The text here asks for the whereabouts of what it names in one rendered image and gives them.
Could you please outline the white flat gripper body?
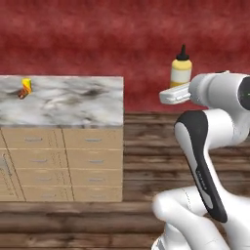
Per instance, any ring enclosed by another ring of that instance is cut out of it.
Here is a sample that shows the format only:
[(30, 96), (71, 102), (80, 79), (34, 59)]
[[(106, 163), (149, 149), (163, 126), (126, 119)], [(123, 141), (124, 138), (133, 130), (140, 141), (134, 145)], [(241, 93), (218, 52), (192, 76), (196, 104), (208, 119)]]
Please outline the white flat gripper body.
[(159, 93), (159, 99), (162, 104), (181, 104), (189, 100), (189, 84), (185, 83)]

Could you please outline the yellow mustard bottle black cap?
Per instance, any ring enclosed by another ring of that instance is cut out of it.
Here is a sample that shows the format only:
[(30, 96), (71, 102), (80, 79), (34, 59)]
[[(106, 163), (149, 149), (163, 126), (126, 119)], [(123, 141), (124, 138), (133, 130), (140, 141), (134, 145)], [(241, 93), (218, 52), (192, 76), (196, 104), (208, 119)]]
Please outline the yellow mustard bottle black cap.
[(170, 87), (186, 84), (191, 79), (192, 62), (186, 53), (186, 45), (182, 45), (181, 52), (172, 61)]

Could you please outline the light wood cabinet door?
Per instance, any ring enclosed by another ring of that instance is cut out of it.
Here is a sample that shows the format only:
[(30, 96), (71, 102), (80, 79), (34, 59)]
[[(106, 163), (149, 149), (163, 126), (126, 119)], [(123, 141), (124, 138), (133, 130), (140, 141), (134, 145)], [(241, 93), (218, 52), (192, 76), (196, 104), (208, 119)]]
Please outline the light wood cabinet door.
[[(4, 168), (2, 154), (6, 153), (6, 159), (12, 173), (10, 177)], [(21, 184), (4, 139), (3, 132), (0, 129), (0, 201), (25, 201)]]

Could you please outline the light wood drawer front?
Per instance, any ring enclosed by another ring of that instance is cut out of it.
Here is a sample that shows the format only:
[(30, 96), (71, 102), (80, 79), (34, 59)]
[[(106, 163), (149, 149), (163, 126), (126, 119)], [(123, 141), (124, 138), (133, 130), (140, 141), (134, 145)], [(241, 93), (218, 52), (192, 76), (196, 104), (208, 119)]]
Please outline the light wood drawer front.
[[(123, 172), (121, 170), (72, 169), (70, 176), (74, 186), (121, 187), (123, 180)], [(105, 178), (105, 181), (89, 182), (89, 178)]]
[[(123, 166), (123, 151), (119, 149), (68, 149), (68, 164), (76, 169), (119, 169)], [(92, 164), (89, 160), (104, 160)]]
[[(123, 147), (122, 129), (63, 129), (67, 148), (121, 149)], [(102, 139), (99, 143), (87, 143), (85, 139)]]
[[(10, 154), (16, 168), (61, 169), (67, 167), (63, 149), (11, 149)], [(30, 159), (47, 159), (45, 163), (30, 162)]]
[[(64, 148), (61, 129), (3, 128), (8, 148)], [(41, 142), (26, 142), (25, 137), (40, 137)]]
[(76, 201), (84, 202), (120, 202), (122, 200), (121, 187), (74, 187)]
[[(68, 171), (65, 169), (18, 169), (17, 173), (23, 186), (70, 186)], [(39, 177), (51, 177), (52, 180), (37, 181)]]
[(70, 187), (23, 187), (22, 189), (27, 201), (64, 202), (73, 200)]

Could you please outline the small yellow red packet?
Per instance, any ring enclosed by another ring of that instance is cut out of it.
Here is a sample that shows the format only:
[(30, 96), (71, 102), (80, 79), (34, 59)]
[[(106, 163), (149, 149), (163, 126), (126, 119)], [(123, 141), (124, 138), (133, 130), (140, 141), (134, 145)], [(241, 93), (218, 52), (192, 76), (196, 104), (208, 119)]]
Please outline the small yellow red packet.
[(21, 80), (21, 84), (22, 84), (22, 88), (18, 92), (18, 97), (22, 100), (32, 92), (31, 79), (23, 78)]

